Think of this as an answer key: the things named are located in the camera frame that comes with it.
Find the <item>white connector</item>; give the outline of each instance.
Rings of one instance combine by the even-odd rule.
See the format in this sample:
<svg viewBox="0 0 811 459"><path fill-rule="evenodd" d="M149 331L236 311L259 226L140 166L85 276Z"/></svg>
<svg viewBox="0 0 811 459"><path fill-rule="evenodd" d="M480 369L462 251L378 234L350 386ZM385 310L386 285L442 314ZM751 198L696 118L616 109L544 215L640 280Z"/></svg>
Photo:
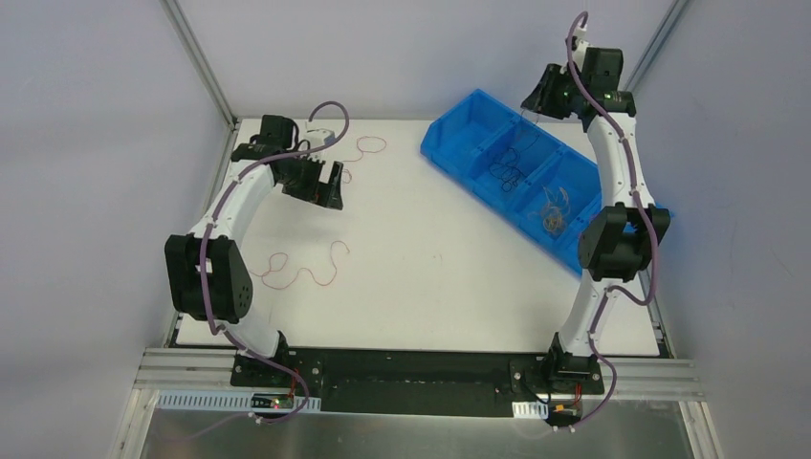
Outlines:
<svg viewBox="0 0 811 459"><path fill-rule="evenodd" d="M585 41L585 33L586 27L578 26L575 29L574 34L574 41L575 41L575 49L572 52L572 57L574 58L575 65L578 66L578 69L582 69L582 63L585 60L585 52L588 50L588 47L591 46L589 42ZM564 73L568 69L567 66L562 66L560 68L560 72Z"/></svg>
<svg viewBox="0 0 811 459"><path fill-rule="evenodd" d="M323 128L310 129L309 123L304 122L304 128L301 131L300 142L307 141L309 146L307 149L316 148L317 146L329 145L335 143L335 131ZM312 160L321 161L321 152L309 155Z"/></svg>

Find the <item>red wire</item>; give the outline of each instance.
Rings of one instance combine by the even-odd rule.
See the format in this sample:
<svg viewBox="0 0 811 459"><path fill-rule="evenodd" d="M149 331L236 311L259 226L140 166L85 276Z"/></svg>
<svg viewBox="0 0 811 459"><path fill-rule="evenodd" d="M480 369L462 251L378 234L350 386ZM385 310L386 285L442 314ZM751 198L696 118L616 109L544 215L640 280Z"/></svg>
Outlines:
<svg viewBox="0 0 811 459"><path fill-rule="evenodd" d="M335 269L335 273L332 274L332 278L330 278L330 280L327 281L327 282L318 282L318 279L316 279L316 275L313 274L313 271L310 270L310 268L299 268L298 271L296 272L296 276L293 278L293 280L291 280L287 285L285 285L283 287L276 287L276 286L270 285L267 282L265 282L265 277L268 274L270 274L270 273L278 273L278 272L284 270L284 267L287 266L287 260L290 259L290 255L288 255L287 253L285 253L283 251L278 251L278 252L274 253L273 255L271 255L268 258L268 270L266 272L264 272L262 274L257 274L257 273L251 272L251 274L253 274L253 275L257 276L257 277L260 277L262 279L262 283L265 284L265 287L269 287L269 288L274 289L274 290L284 290L284 289L290 287L291 285L293 285L294 282L296 282L296 280L298 279L298 276L301 274L302 271L306 271L307 273L310 274L311 277L313 277L313 281L315 283L317 283L321 287L326 287L326 286L332 284L333 281L335 280L335 278L338 276L338 266L335 264L335 258L332 256L333 248L338 243L343 244L343 246L346 248L347 253L351 252L349 250L349 246L347 246L346 243L341 241L341 240L333 241L333 243L330 244L330 262L332 263L333 269ZM277 255L284 255L284 262L282 262L281 267L279 267L279 269L275 270L274 265L273 265L273 260L274 260L274 257L277 256Z"/></svg>
<svg viewBox="0 0 811 459"><path fill-rule="evenodd" d="M297 375L301 374L298 373L298 368L294 368L294 371L296 372ZM296 391L296 378L291 378L291 380L293 381L290 383L290 393L287 394L288 399L292 399L294 392Z"/></svg>
<svg viewBox="0 0 811 459"><path fill-rule="evenodd" d="M381 141L381 142L383 142L383 146L378 148L377 150L364 150L363 148L361 148L361 141L367 141L367 140ZM355 146L358 148L358 151L361 152L361 156L358 159L355 159L355 160L343 160L342 161L343 163L355 163L357 161L360 161L360 160L363 159L363 154L365 154L365 153L380 153L381 151L385 150L388 147L388 142L386 142L385 139L382 138L382 137L361 136L361 137L358 137L358 139L355 141Z"/></svg>

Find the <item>gray wall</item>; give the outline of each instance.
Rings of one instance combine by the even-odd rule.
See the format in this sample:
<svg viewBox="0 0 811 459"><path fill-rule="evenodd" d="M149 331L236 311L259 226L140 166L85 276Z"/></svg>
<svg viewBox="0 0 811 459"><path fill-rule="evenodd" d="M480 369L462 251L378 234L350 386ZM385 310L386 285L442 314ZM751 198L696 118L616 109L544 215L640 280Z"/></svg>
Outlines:
<svg viewBox="0 0 811 459"><path fill-rule="evenodd" d="M644 83L666 324L727 457L811 450L811 2L697 0Z"/></svg>
<svg viewBox="0 0 811 459"><path fill-rule="evenodd" d="M356 118L434 119L475 88L517 107L565 58L575 16L628 71L671 0L182 0L237 115L305 116L335 98Z"/></svg>
<svg viewBox="0 0 811 459"><path fill-rule="evenodd" d="M225 125L157 1L4 2L0 62L0 457L103 457Z"/></svg>

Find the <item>rubber band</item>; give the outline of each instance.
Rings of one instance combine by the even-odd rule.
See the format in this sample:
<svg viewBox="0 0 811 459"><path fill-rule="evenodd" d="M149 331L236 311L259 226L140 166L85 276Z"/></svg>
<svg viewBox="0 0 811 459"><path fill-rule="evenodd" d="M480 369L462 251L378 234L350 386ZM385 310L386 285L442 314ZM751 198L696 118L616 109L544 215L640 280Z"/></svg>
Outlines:
<svg viewBox="0 0 811 459"><path fill-rule="evenodd" d="M313 271L310 268L299 268L298 271L296 272L296 276L293 277L293 280L288 282L287 285L284 285L282 287L276 287L274 285L268 284L265 281L265 277L267 277L268 275L270 275L272 273L279 273L282 270L284 270L285 266L287 266L287 262L290 259L290 255L288 255L284 251L278 251L278 252L274 253L273 255L271 255L270 257L268 257L268 270L266 272L264 272L262 274L258 274L258 273L254 273L254 272L250 272L250 273L257 276L257 277L259 277L262 280L262 284L264 284L265 287L268 287L268 288L274 289L274 290L284 290L284 289L290 287L291 285L293 285L298 280L298 277L301 275L301 272L309 273L310 276L313 278L313 282L315 282L316 284L318 284L321 287L326 287L326 286L332 284L333 281L335 281L335 278L338 277L338 266L335 264L335 258L333 257L333 254L332 254L333 249L334 249L336 244L342 244L346 248L346 253L351 252L349 250L349 246L347 246L346 243L341 241L341 240L333 241L333 243L330 244L330 263L332 263L332 267L335 270L335 272L332 274L332 277L327 282L319 282L318 279L316 279L316 275L313 273ZM277 256L277 255L284 255L284 261L282 262L281 267L279 267L277 270L275 270L273 261L274 261L274 257Z"/></svg>

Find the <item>black bracket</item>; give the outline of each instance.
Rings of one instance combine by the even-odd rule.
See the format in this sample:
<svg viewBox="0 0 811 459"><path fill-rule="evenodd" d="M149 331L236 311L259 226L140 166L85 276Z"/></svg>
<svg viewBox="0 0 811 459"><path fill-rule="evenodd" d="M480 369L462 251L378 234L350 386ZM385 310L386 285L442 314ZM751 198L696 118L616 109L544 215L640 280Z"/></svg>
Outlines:
<svg viewBox="0 0 811 459"><path fill-rule="evenodd" d="M650 206L645 213L658 243L670 225L670 212ZM632 231L626 231L628 225ZM650 257L650 237L639 210L622 203L603 208L583 231L578 244L581 266L598 281L607 277L629 282L647 268Z"/></svg>
<svg viewBox="0 0 811 459"><path fill-rule="evenodd" d="M236 242L226 236L208 240L209 266L200 266L201 240L192 234L169 236L164 245L172 304L178 312L206 320L200 271L206 271L211 310L220 320L237 323L248 313L253 284Z"/></svg>
<svg viewBox="0 0 811 459"><path fill-rule="evenodd" d="M597 357L563 352L557 333L549 352L539 363L531 367L521 367L515 362L510 365L516 393L526 392L529 388L536 394L574 394L578 384L582 394L600 395L605 391Z"/></svg>

